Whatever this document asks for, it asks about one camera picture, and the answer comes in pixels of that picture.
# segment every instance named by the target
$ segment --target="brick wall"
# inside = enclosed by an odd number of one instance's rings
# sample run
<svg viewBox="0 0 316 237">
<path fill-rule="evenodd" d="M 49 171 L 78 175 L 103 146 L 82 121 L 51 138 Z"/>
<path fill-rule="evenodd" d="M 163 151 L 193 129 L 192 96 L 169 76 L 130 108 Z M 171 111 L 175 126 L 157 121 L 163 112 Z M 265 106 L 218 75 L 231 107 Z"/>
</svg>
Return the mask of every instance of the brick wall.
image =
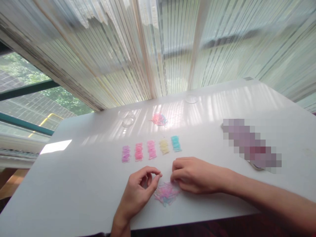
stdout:
<svg viewBox="0 0 316 237">
<path fill-rule="evenodd" d="M 24 85 L 23 82 L 0 70 L 0 92 L 19 88 Z M 51 115 L 42 125 L 42 127 L 51 130 L 57 128 L 62 120 L 61 118 L 65 119 L 76 116 L 40 92 L 1 101 L 0 112 L 36 125 L 40 125 L 45 118 L 53 113 L 54 115 Z"/>
</svg>

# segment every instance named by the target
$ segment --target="tree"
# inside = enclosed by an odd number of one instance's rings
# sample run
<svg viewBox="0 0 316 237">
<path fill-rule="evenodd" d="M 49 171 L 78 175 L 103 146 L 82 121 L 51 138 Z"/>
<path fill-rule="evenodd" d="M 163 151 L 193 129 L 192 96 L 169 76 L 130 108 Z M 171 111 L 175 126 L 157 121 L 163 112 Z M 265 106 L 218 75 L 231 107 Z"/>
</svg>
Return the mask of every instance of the tree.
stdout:
<svg viewBox="0 0 316 237">
<path fill-rule="evenodd" d="M 5 71 L 26 85 L 50 80 L 48 76 L 17 53 L 0 57 L 0 70 Z M 76 115 L 93 112 L 90 107 L 61 86 L 41 91 L 41 93 Z"/>
</svg>

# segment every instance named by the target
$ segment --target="vertical blind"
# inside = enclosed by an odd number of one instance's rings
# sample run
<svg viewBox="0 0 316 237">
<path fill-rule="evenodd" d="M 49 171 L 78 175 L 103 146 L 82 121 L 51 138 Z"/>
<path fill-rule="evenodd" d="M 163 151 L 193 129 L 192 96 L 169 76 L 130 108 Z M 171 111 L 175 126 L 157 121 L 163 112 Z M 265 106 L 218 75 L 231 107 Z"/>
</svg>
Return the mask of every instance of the vertical blind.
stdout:
<svg viewBox="0 0 316 237">
<path fill-rule="evenodd" d="M 252 77 L 316 112 L 314 0 L 0 0 L 1 40 L 98 110 Z"/>
</svg>

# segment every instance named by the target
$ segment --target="hand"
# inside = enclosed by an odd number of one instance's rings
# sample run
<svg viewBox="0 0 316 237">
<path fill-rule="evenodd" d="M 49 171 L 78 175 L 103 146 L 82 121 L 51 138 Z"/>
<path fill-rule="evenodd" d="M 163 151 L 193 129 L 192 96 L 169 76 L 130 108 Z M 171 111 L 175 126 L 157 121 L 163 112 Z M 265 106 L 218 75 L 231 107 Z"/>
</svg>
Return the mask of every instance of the hand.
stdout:
<svg viewBox="0 0 316 237">
<path fill-rule="evenodd" d="M 225 192 L 232 183 L 233 171 L 195 157 L 177 158 L 172 164 L 171 182 L 195 194 Z"/>
<path fill-rule="evenodd" d="M 161 172 L 155 167 L 146 166 L 130 175 L 115 218 L 129 222 L 139 213 L 157 189 Z"/>
</svg>

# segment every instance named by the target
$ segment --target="bundle of rubber bands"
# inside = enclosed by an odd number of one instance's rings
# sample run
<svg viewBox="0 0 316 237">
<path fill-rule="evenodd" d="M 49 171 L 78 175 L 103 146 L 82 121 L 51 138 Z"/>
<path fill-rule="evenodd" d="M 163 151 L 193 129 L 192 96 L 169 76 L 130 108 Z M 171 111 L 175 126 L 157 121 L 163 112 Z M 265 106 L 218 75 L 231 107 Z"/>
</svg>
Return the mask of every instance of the bundle of rubber bands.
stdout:
<svg viewBox="0 0 316 237">
<path fill-rule="evenodd" d="M 159 185 L 156 189 L 154 196 L 155 199 L 159 200 L 164 206 L 171 205 L 178 194 L 180 193 L 180 189 L 173 185 L 172 183 L 163 183 Z"/>
<path fill-rule="evenodd" d="M 166 117 L 163 114 L 161 114 L 161 112 L 154 114 L 150 121 L 152 121 L 157 126 L 165 126 L 165 127 L 167 126 L 167 123 L 168 123 Z"/>
<path fill-rule="evenodd" d="M 130 151 L 131 149 L 129 148 L 129 146 L 123 146 L 123 151 L 122 151 L 122 162 L 123 163 L 127 163 L 129 162 L 129 157 L 130 155 Z"/>
<path fill-rule="evenodd" d="M 155 141 L 149 140 L 147 142 L 147 147 L 148 147 L 148 153 L 149 153 L 149 159 L 156 158 L 156 148 L 155 148 Z"/>
<path fill-rule="evenodd" d="M 171 137 L 171 141 L 172 141 L 172 146 L 173 146 L 174 152 L 182 151 L 178 136 Z"/>
<path fill-rule="evenodd" d="M 143 160 L 143 143 L 137 143 L 135 147 L 135 161 Z"/>
<path fill-rule="evenodd" d="M 168 141 L 166 139 L 162 139 L 159 142 L 159 145 L 160 145 L 160 150 L 161 150 L 163 155 L 169 153 Z"/>
</svg>

